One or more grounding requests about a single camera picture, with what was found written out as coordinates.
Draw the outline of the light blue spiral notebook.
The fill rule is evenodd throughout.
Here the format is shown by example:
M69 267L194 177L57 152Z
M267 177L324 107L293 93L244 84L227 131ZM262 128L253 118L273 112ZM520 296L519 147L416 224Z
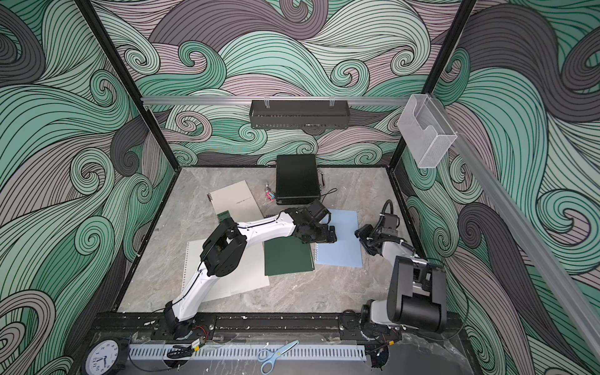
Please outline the light blue spiral notebook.
M334 243L316 245L316 264L362 268L361 244L355 236L355 232L359 229L357 212L332 209L329 225L334 227L337 240Z

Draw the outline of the dark green spiral notebook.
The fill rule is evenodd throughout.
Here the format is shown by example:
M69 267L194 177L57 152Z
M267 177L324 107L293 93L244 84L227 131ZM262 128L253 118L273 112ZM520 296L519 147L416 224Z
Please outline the dark green spiral notebook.
M314 271L311 245L296 237L279 237L264 242L264 270L269 277Z

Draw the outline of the beige spiral notebook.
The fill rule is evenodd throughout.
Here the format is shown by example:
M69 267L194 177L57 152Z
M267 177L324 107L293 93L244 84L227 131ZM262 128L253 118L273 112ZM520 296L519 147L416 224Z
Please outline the beige spiral notebook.
M209 194L219 221L231 217L236 223L262 220L263 214L246 181L223 187Z

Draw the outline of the torn white lined page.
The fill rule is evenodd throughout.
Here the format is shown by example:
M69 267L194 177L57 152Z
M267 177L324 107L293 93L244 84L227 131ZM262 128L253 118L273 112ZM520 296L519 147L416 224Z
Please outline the torn white lined page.
M198 269L200 264L200 257L203 252L203 244L206 239L190 241L186 246L186 254L184 260L184 273L183 280L181 283L181 291L183 292L188 285L189 281L194 276L194 273ZM221 298L231 297L231 284L225 277L220 278L214 286L212 286L204 302L209 302Z

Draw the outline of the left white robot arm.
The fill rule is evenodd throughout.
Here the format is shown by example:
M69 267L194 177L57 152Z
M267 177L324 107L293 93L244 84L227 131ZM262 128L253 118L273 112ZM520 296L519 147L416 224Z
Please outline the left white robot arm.
M334 243L335 226L324 220L331 212L316 200L308 206L288 208L279 214L252 222L236 222L231 217L222 220L202 245L195 273L185 288L163 310L170 335L181 340L193 330L198 308L219 278L233 273L248 247L275 238L294 237L304 244Z

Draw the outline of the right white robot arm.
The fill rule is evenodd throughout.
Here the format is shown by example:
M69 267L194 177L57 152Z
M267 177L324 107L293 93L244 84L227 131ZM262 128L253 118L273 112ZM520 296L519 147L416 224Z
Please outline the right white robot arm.
M446 273L398 236L399 225L392 201L387 200L377 223L355 232L368 255L380 256L392 266L387 297L368 301L362 307L361 323L440 334L447 324Z

